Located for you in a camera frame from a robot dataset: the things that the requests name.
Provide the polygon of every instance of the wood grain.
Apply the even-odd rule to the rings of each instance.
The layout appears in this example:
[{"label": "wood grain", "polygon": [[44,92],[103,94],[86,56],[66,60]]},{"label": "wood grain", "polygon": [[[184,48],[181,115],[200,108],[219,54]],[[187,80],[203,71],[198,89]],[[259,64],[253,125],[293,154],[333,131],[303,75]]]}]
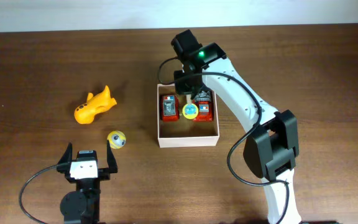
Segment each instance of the wood grain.
[{"label": "wood grain", "polygon": [[[119,172],[101,184],[107,223],[247,223],[267,217],[262,189],[241,184],[226,153],[244,133],[218,99],[216,147],[159,149],[156,70],[172,57],[183,29],[0,33],[0,223],[32,223],[17,195],[38,170],[56,163],[68,142],[98,151],[121,130]],[[193,29],[218,43],[244,80],[280,111],[298,118],[300,156],[295,194],[303,220],[358,223],[358,24]],[[164,69],[172,78],[172,63]],[[86,93],[109,85],[118,105],[91,125],[73,110]],[[242,159],[241,176],[258,181]],[[24,204],[48,223],[62,223],[61,198],[74,190],[49,172],[30,184]]]}]

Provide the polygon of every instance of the yellow ball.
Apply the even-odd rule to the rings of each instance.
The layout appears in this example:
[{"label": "yellow ball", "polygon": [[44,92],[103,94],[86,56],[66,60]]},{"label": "yellow ball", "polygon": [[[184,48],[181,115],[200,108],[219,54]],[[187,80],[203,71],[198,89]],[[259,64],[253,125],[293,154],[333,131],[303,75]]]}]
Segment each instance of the yellow ball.
[{"label": "yellow ball", "polygon": [[120,131],[112,131],[107,136],[107,140],[110,142],[110,147],[112,149],[119,149],[125,145],[127,142],[127,138],[125,138],[125,134]]}]

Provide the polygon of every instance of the toy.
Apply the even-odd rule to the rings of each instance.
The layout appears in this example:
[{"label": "toy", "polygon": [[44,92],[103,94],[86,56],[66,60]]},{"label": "toy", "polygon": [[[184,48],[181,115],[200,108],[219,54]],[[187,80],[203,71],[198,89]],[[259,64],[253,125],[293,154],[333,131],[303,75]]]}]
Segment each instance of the toy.
[{"label": "toy", "polygon": [[195,119],[198,115],[198,107],[194,103],[186,104],[183,107],[183,115],[187,119]]},{"label": "toy", "polygon": [[179,119],[179,101],[175,95],[162,96],[160,105],[161,119],[163,121],[177,121]]},{"label": "toy", "polygon": [[110,142],[110,147],[113,149],[119,149],[125,145],[127,138],[125,134],[120,131],[112,131],[107,136],[107,140]]},{"label": "toy", "polygon": [[110,89],[106,85],[104,90],[96,96],[88,93],[86,103],[74,110],[75,120],[80,124],[90,124],[93,122],[95,115],[110,110],[116,104],[116,100],[110,97]]},{"label": "toy", "polygon": [[194,98],[195,105],[198,107],[198,116],[193,121],[212,121],[213,106],[210,91],[201,91]]}]

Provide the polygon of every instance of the open box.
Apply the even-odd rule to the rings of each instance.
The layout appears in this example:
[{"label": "open box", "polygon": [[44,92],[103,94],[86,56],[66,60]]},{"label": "open box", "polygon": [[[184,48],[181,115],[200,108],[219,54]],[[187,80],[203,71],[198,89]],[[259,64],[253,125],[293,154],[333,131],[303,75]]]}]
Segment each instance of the open box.
[{"label": "open box", "polygon": [[[175,85],[157,85],[157,125],[160,147],[215,146],[219,139],[218,108],[216,94],[213,98],[213,121],[194,122],[180,116],[178,121],[163,122],[160,117],[160,99],[162,95],[176,95]],[[177,95],[179,111],[186,104],[186,96]]]}]

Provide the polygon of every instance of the yellow toy fish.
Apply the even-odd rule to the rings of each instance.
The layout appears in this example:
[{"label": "yellow toy fish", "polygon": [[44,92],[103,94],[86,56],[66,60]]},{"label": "yellow toy fish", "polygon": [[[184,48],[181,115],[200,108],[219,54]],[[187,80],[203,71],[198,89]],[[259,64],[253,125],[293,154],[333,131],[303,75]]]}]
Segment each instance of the yellow toy fish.
[{"label": "yellow toy fish", "polygon": [[96,96],[88,93],[86,103],[80,105],[74,111],[75,120],[80,124],[90,124],[93,122],[95,115],[110,110],[116,104],[116,99],[110,97],[108,86]]}]

